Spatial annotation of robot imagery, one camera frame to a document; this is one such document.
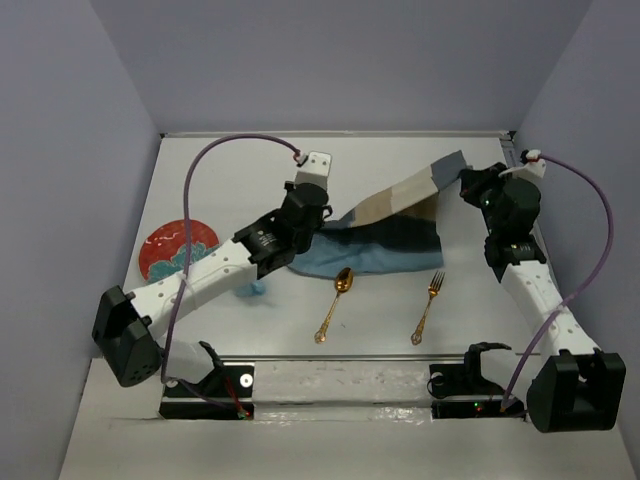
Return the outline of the striped blue beige cloth placemat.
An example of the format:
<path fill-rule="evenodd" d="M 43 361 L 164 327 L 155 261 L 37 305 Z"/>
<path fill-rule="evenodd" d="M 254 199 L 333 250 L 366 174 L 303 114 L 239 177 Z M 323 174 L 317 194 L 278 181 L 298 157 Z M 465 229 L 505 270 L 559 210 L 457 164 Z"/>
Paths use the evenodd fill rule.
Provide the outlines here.
<path fill-rule="evenodd" d="M 357 275 L 433 270 L 444 265 L 437 232 L 441 191 L 467 167 L 454 151 L 413 175 L 362 200 L 313 236 L 294 258 L 295 274 L 331 279 L 349 267 Z"/>

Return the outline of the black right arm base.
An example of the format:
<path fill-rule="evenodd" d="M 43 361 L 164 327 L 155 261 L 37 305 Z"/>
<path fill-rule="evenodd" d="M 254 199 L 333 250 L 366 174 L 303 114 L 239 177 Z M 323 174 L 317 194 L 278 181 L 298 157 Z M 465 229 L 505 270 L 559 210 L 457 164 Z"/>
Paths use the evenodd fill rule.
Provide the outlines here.
<path fill-rule="evenodd" d="M 518 399 L 502 409 L 503 388 L 481 373 L 481 367 L 486 364 L 481 356 L 493 350 L 511 352 L 503 343 L 480 342 L 470 345 L 460 362 L 430 365 L 426 388 L 432 397 L 431 414 L 435 420 L 526 419 L 527 410 Z"/>

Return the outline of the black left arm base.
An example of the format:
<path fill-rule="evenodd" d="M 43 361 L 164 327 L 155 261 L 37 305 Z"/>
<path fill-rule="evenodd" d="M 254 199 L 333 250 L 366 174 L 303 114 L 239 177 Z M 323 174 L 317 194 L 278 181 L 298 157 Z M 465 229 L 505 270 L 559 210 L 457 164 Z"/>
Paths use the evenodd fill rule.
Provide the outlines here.
<path fill-rule="evenodd" d="M 165 386 L 158 414 L 165 420 L 252 420 L 254 382 L 254 363 L 224 361 L 197 385 Z"/>

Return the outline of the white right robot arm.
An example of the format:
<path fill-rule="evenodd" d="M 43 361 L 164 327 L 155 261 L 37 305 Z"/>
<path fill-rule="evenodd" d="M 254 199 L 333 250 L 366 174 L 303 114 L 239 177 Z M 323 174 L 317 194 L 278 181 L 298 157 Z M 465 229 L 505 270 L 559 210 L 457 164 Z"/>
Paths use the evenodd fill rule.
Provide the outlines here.
<path fill-rule="evenodd" d="M 521 355 L 503 345 L 460 368 L 462 384 L 482 392 L 503 387 L 502 410 L 522 403 L 542 433 L 610 430 L 622 396 L 626 366 L 617 353 L 603 351 L 580 327 L 551 278 L 533 235 L 541 193 L 533 178 L 546 164 L 534 160 L 508 168 L 463 169 L 460 196 L 478 208 L 487 227 L 485 259 L 499 284 L 520 309 L 533 337 Z"/>

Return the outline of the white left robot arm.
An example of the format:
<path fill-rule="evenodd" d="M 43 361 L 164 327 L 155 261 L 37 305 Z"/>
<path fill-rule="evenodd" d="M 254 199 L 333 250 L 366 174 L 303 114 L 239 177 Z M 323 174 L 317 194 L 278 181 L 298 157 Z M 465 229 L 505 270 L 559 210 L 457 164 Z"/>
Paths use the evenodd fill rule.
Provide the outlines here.
<path fill-rule="evenodd" d="M 114 286 L 102 294 L 92 338 L 121 386 L 137 385 L 163 370 L 201 395 L 219 388 L 221 370 L 214 366 L 212 347 L 171 344 L 170 322 L 290 264 L 310 248 L 331 212 L 327 191 L 310 183 L 288 183 L 286 190 L 280 208 L 237 232 L 188 273 L 129 293 Z"/>

